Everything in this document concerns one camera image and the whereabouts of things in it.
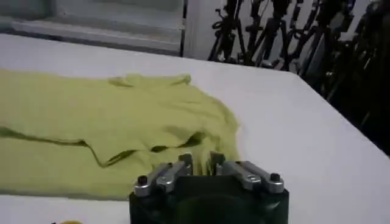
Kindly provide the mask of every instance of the metal clamp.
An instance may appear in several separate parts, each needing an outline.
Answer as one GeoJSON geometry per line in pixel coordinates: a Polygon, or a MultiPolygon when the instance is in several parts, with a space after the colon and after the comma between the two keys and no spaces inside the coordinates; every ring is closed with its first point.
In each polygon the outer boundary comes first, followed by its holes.
{"type": "Polygon", "coordinates": [[[233,175],[243,184],[243,188],[253,190],[255,185],[261,184],[261,178],[251,172],[243,169],[239,164],[233,161],[226,161],[222,166],[223,175],[233,175]]]}
{"type": "Polygon", "coordinates": [[[191,154],[179,156],[179,161],[174,163],[164,175],[157,178],[157,185],[163,187],[165,192],[169,193],[175,188],[175,181],[178,177],[192,175],[193,163],[191,154]]]}
{"type": "Polygon", "coordinates": [[[156,179],[170,168],[168,163],[161,163],[147,176],[139,176],[134,184],[134,194],[138,197],[145,197],[151,194],[156,187],[156,179]]]}
{"type": "Polygon", "coordinates": [[[268,173],[249,161],[240,163],[243,169],[248,170],[261,178],[261,185],[270,193],[282,193],[285,190],[285,182],[277,173],[268,173]]]}

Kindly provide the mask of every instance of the white wall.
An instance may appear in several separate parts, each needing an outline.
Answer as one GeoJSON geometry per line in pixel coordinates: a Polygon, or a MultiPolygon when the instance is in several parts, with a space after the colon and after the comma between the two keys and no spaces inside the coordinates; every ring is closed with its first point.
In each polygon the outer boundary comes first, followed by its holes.
{"type": "MultiPolygon", "coordinates": [[[[214,36],[214,30],[211,28],[211,25],[217,21],[219,21],[219,17],[217,16],[215,9],[216,8],[222,8],[225,4],[225,0],[190,0],[190,1],[197,1],[197,8],[190,9],[190,10],[198,10],[199,16],[196,20],[195,32],[191,39],[191,52],[188,54],[189,57],[193,57],[196,59],[206,60],[208,57],[208,54],[210,53],[211,47],[215,41],[214,36]]],[[[285,19],[287,22],[290,21],[291,15],[294,10],[296,0],[292,0],[292,4],[290,4],[288,9],[288,15],[285,16],[285,19]]],[[[349,30],[349,35],[353,34],[353,31],[355,30],[359,19],[361,18],[361,15],[364,13],[366,6],[370,0],[356,0],[356,5],[354,9],[355,19],[351,25],[351,28],[349,30]]],[[[308,18],[308,15],[311,10],[311,0],[305,0],[305,3],[302,7],[299,20],[297,23],[298,27],[303,27],[303,25],[306,23],[306,20],[308,18]]],[[[262,24],[265,26],[266,20],[268,17],[272,16],[273,6],[272,2],[269,2],[269,5],[264,13],[264,17],[262,19],[262,24]]],[[[245,0],[240,13],[241,22],[243,24],[243,27],[249,25],[251,23],[250,18],[250,0],[245,0]]],[[[248,34],[244,32],[244,39],[247,43],[248,34]]],[[[278,38],[275,40],[275,45],[281,47],[281,38],[278,36],[278,38]]],[[[235,43],[235,50],[238,50],[238,40],[236,40],[235,43]]],[[[274,51],[271,55],[271,58],[275,58],[278,55],[279,50],[274,51]]]]}

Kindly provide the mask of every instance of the white table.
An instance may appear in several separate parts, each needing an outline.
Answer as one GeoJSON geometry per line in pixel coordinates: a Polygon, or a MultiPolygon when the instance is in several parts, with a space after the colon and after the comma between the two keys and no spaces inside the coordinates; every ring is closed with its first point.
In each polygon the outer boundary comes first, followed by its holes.
{"type": "MultiPolygon", "coordinates": [[[[279,172],[290,223],[390,223],[390,160],[301,79],[224,65],[0,34],[0,68],[70,77],[190,73],[241,123],[242,159],[279,172]]],[[[0,223],[129,223],[126,202],[0,196],[0,223]]]]}

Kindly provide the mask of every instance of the black bolt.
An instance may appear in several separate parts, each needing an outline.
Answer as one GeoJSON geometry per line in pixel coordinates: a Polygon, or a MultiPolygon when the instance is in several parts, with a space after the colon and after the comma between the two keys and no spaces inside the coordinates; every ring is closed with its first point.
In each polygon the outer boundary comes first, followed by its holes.
{"type": "Polygon", "coordinates": [[[279,182],[280,181],[280,175],[277,173],[272,173],[270,178],[272,182],[279,182]]]}
{"type": "Polygon", "coordinates": [[[147,176],[139,176],[138,177],[138,184],[139,185],[145,185],[147,183],[147,176]]]}

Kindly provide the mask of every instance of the fabric fold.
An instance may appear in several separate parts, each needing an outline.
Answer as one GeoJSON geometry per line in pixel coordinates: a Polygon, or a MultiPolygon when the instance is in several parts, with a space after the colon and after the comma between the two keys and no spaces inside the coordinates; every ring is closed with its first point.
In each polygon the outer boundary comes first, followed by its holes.
{"type": "Polygon", "coordinates": [[[190,81],[0,69],[0,191],[123,198],[137,175],[181,153],[194,156],[195,174],[211,151],[238,159],[234,115],[190,81]],[[77,177],[72,165],[85,170],[77,177]]]}

